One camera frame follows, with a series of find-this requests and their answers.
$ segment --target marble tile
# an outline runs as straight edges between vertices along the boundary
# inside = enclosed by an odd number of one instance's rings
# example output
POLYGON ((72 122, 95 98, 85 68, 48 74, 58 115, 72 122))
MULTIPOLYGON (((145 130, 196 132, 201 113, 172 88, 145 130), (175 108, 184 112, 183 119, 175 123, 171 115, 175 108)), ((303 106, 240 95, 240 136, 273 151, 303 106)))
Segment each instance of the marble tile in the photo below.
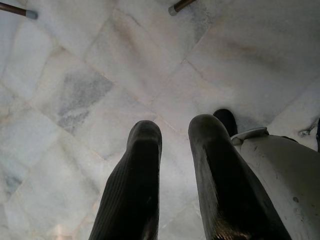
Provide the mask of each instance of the marble tile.
POLYGON ((98 35, 117 0, 29 0, 27 7, 38 12, 34 22, 79 57, 98 35))
POLYGON ((47 117, 32 109, 19 97, 0 85, 0 150, 6 172, 16 186, 50 148, 59 135, 59 128, 47 117))
POLYGON ((19 96, 30 98, 52 49, 51 38, 25 18, 14 39, 2 82, 19 96))
POLYGON ((320 72, 319 7, 234 1, 187 59, 206 81, 233 91, 239 112, 267 125, 320 72))
POLYGON ((213 113, 233 102, 235 90, 214 87, 187 61, 177 69, 165 90, 153 101, 151 108, 174 129, 188 135, 190 121, 199 114, 213 113))
POLYGON ((7 228, 10 231, 23 235, 32 235, 32 226, 21 206, 17 193, 4 204, 4 212, 7 219, 7 228))
POLYGON ((130 15, 115 10, 90 48, 86 61, 148 103, 178 64, 130 15))
POLYGON ((159 185, 161 229, 197 196, 198 190, 189 141, 177 134, 161 118, 157 118, 155 123, 162 133, 159 185))
POLYGON ((205 236, 201 217, 192 203, 165 227, 159 230, 159 240, 202 240, 205 236))
POLYGON ((230 1, 193 2, 176 16, 168 8, 176 0, 120 0, 117 9, 146 29, 163 51, 181 62, 206 30, 218 21, 230 1))
POLYGON ((8 57, 15 39, 17 29, 23 17, 10 12, 1 11, 0 14, 0 78, 5 70, 8 57))
POLYGON ((92 228, 94 226, 94 222, 96 219, 96 215, 90 213, 84 221, 81 223, 79 228, 76 230, 76 232, 73 235, 73 238, 76 240, 88 240, 92 231, 92 228))
POLYGON ((26 166, 0 147, 0 203, 7 201, 15 193, 28 173, 26 166))
POLYGON ((111 171, 106 161, 61 131, 17 191, 34 234, 71 236, 111 171))
POLYGON ((31 104, 108 158, 126 148, 130 129, 155 114, 101 74, 60 50, 43 71, 31 104))
POLYGON ((310 135, 305 137, 301 137, 298 133, 309 128, 317 118, 320 118, 319 92, 320 81, 317 78, 267 126, 270 134, 287 136, 317 151, 317 127, 311 131, 310 135))

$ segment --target marble floor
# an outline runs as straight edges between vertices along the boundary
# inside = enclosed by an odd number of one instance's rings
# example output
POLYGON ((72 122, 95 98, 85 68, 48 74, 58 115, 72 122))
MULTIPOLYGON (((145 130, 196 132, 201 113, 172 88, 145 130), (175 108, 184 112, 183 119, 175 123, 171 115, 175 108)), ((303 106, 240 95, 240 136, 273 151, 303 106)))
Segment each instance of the marble floor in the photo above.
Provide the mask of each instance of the marble floor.
POLYGON ((0 239, 87 240, 131 127, 163 137, 159 240, 204 240, 188 125, 217 108, 316 149, 320 1, 5 0, 0 239))

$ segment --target leg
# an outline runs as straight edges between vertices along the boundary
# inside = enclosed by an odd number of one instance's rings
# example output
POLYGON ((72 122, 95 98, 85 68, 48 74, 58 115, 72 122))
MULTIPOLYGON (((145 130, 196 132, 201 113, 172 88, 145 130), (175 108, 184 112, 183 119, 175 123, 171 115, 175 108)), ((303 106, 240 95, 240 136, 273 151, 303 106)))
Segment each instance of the leg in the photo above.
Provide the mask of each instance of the leg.
POLYGON ((189 4, 192 4, 195 0, 180 0, 178 3, 169 7, 169 14, 171 16, 177 15, 182 9, 184 9, 189 4))
POLYGON ((22 9, 22 8, 19 8, 16 6, 11 6, 11 5, 2 3, 2 2, 0 2, 0 10, 10 12, 13 14, 26 16, 27 18, 30 18, 30 19, 37 19, 38 18, 38 14, 35 11, 25 10, 25 9, 22 9))

